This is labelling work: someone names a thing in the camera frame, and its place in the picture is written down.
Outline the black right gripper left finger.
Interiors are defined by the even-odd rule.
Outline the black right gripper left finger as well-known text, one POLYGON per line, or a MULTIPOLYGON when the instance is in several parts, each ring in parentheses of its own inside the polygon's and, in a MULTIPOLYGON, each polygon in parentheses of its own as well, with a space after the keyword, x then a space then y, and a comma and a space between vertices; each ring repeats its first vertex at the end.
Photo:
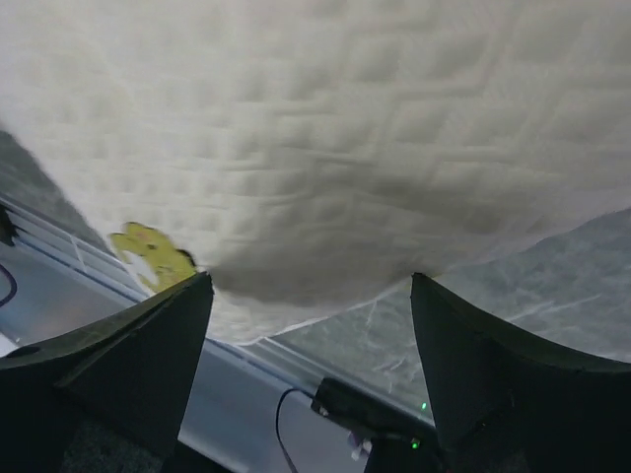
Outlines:
POLYGON ((4 472, 159 472, 175 449, 213 303, 198 273, 1 359, 4 472))

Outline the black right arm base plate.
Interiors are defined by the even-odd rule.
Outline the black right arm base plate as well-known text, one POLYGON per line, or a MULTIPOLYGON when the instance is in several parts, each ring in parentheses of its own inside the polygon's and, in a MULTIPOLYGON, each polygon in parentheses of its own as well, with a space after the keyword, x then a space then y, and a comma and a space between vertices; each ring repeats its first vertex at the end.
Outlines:
POLYGON ((300 393, 311 400, 313 412, 347 430, 356 442, 355 450, 367 454, 366 472, 451 472, 453 468, 438 444, 435 427, 338 379, 324 378, 316 393, 292 387, 276 405, 274 430, 292 473, 298 469, 280 432, 280 415, 285 399, 300 393))

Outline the cream pillow with yellow edge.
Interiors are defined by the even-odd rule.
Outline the cream pillow with yellow edge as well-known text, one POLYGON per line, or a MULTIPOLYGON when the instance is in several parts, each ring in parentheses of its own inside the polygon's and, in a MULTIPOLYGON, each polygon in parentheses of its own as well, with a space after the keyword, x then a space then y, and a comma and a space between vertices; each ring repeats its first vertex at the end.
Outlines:
POLYGON ((1 122, 249 344, 630 205, 626 1, 5 1, 1 122))

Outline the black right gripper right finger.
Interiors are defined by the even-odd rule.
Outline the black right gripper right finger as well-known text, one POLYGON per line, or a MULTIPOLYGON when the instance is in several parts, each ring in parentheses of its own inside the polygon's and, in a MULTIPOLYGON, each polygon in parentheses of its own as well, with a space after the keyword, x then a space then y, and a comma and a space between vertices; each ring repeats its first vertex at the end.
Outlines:
POLYGON ((629 364, 534 335, 423 274, 410 302, 455 472, 629 471, 629 364))

